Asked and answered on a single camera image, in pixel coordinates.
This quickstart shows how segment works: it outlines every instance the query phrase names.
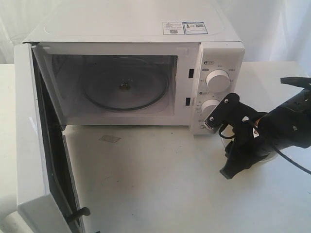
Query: timer knob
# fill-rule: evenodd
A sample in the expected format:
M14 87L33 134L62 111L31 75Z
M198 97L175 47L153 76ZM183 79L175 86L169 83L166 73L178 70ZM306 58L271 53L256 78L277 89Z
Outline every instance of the timer knob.
M230 86L229 75L224 70L214 70L206 76L206 84L211 92L223 92Z
M218 100L206 100L201 105L201 111L202 113L210 114L214 110L214 108L217 107L218 104L219 104Z

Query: white microwave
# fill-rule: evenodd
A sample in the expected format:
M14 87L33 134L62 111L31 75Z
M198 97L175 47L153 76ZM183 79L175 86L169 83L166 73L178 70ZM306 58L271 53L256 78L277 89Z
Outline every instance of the white microwave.
M15 49L22 217L38 233L84 231L66 125L213 133L203 122L234 91L243 55L212 0L64 1Z

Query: white backdrop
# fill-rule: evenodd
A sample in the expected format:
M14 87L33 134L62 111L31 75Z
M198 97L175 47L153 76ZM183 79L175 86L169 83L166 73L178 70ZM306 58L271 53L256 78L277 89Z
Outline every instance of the white backdrop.
M62 0L0 0L0 63ZM298 61L311 74L311 0L217 0L246 48L245 61Z

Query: table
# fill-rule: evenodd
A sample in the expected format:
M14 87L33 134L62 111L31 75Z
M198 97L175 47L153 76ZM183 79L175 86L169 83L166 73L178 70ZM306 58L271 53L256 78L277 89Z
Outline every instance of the table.
M270 111L300 90L279 83L292 75L305 75L295 62L243 63L236 92ZM1 199L16 193L13 65L0 65L0 77ZM311 176L280 156L226 180L216 135L152 126L68 126L65 134L80 204L91 209L87 233L310 232ZM310 149L284 152L311 169ZM17 213L3 225L30 232Z

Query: open microwave door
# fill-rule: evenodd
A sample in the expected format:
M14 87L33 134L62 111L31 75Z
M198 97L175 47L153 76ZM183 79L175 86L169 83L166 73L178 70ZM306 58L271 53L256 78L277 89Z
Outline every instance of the open microwave door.
M15 47L17 211L35 233L82 233L66 139L32 55Z

